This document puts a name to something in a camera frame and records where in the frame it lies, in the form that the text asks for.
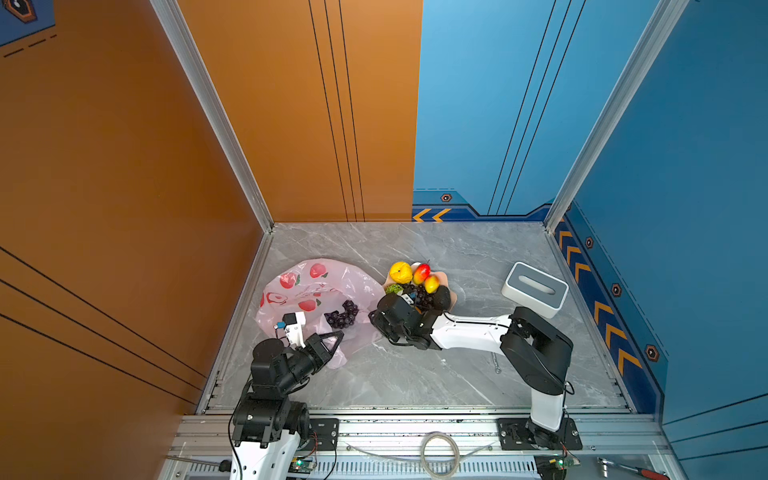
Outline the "yellow red mango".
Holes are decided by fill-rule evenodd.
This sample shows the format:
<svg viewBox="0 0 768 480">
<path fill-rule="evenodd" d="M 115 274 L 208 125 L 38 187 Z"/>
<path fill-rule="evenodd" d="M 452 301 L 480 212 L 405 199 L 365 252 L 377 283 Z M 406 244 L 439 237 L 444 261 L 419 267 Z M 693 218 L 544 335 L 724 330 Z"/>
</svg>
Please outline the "yellow red mango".
<svg viewBox="0 0 768 480">
<path fill-rule="evenodd" d="M 433 294 L 439 289 L 440 280 L 436 275 L 430 275 L 424 280 L 423 287 L 427 294 Z"/>
</svg>

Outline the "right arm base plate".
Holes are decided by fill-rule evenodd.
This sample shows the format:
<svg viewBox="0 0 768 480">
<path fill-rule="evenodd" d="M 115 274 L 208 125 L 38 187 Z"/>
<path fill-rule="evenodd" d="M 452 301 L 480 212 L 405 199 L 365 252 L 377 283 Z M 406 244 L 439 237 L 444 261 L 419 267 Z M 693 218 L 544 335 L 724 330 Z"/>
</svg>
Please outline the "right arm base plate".
<svg viewBox="0 0 768 480">
<path fill-rule="evenodd" d="M 567 416 L 562 418 L 557 431 L 549 431 L 530 419 L 500 418 L 496 420 L 499 442 L 504 451 L 546 450 L 569 451 L 583 449 L 576 423 Z"/>
</svg>

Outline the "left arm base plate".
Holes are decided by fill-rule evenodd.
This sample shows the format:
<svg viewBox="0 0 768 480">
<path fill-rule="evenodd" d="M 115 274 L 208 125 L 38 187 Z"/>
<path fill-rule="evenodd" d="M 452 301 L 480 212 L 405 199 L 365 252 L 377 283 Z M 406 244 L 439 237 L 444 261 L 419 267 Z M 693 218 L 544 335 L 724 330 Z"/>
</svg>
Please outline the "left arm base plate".
<svg viewBox="0 0 768 480">
<path fill-rule="evenodd" d="M 303 455 L 312 452 L 333 452 L 337 449 L 340 420 L 334 417 L 311 417 L 308 434 L 302 437 L 299 451 Z"/>
</svg>

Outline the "red yellow apple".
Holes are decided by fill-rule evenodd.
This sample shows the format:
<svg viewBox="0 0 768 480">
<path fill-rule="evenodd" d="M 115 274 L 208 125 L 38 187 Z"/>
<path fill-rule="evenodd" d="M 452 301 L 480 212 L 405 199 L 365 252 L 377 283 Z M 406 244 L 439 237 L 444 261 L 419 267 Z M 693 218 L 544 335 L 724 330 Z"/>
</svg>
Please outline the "red yellow apple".
<svg viewBox="0 0 768 480">
<path fill-rule="evenodd" d="M 412 282 L 415 285 L 423 284 L 431 275 L 431 267 L 426 263 L 420 263 L 413 268 Z"/>
</svg>

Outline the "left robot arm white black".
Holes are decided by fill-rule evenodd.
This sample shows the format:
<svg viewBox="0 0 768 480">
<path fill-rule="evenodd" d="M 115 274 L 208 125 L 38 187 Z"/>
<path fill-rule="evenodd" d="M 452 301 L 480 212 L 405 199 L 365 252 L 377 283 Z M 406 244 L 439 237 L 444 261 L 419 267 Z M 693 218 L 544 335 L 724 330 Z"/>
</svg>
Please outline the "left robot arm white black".
<svg viewBox="0 0 768 480">
<path fill-rule="evenodd" d="M 330 362 L 344 333 L 313 334 L 303 346 L 269 338 L 253 350 L 251 373 L 227 427 L 231 479 L 284 479 L 291 466 L 323 451 L 337 452 L 339 421 L 313 420 L 290 395 Z"/>
</svg>

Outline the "pink printed plastic bag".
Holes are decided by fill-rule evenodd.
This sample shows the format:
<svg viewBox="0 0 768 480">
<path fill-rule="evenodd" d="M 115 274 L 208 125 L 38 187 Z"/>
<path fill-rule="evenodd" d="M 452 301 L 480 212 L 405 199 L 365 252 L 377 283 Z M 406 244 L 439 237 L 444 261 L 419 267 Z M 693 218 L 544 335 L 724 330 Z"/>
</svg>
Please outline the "pink printed plastic bag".
<svg viewBox="0 0 768 480">
<path fill-rule="evenodd" d="M 357 266 L 332 259 L 305 260 L 289 268 L 264 288 L 256 322 L 268 335 L 276 333 L 283 316 L 301 312 L 305 317 L 303 337 L 334 330 L 327 317 L 344 312 L 344 303 L 357 308 L 355 318 L 340 330 L 344 333 L 339 349 L 328 364 L 330 369 L 344 366 L 353 355 L 382 338 L 371 324 L 369 314 L 384 296 L 384 289 Z"/>
</svg>

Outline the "dark avocado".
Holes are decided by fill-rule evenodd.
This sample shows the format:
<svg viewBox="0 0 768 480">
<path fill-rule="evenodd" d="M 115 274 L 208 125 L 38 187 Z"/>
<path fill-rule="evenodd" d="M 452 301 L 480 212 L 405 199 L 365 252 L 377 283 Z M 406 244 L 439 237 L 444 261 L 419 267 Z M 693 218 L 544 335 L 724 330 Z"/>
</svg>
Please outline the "dark avocado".
<svg viewBox="0 0 768 480">
<path fill-rule="evenodd" d="M 433 308 L 440 311 L 449 311 L 453 302 L 449 288 L 444 285 L 431 294 L 431 299 Z"/>
</svg>

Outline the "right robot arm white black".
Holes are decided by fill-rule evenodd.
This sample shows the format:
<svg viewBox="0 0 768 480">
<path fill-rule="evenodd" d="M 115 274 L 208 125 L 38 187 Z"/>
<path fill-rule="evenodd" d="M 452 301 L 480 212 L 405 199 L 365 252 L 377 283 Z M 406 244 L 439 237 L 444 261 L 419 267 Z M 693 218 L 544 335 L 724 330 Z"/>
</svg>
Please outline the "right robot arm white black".
<svg viewBox="0 0 768 480">
<path fill-rule="evenodd" d="M 394 346 L 419 350 L 468 349 L 503 355 L 531 388 L 528 419 L 499 427 L 502 446 L 512 438 L 523 449 L 580 450 L 583 443 L 567 414 L 566 379 L 572 341 L 533 310 L 518 306 L 508 315 L 466 317 L 441 310 L 420 310 L 394 293 L 385 295 L 369 315 Z"/>
</svg>

